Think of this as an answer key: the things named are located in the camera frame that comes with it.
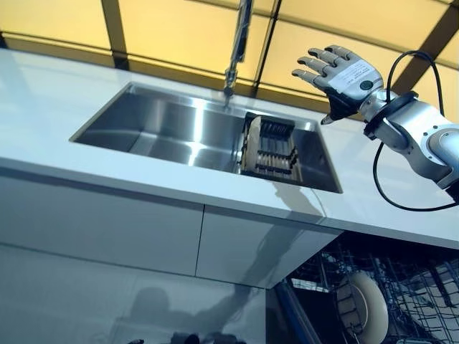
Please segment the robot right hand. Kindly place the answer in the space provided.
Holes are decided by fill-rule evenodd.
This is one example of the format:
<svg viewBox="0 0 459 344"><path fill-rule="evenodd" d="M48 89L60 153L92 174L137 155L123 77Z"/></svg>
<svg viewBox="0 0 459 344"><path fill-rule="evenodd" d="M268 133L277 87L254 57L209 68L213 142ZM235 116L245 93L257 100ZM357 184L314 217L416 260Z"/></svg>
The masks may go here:
<svg viewBox="0 0 459 344"><path fill-rule="evenodd" d="M320 90L328 99L330 110L322 125L357 114L365 100L383 88L379 71L345 47L310 48L297 63L305 68L294 69L292 76Z"/></svg>

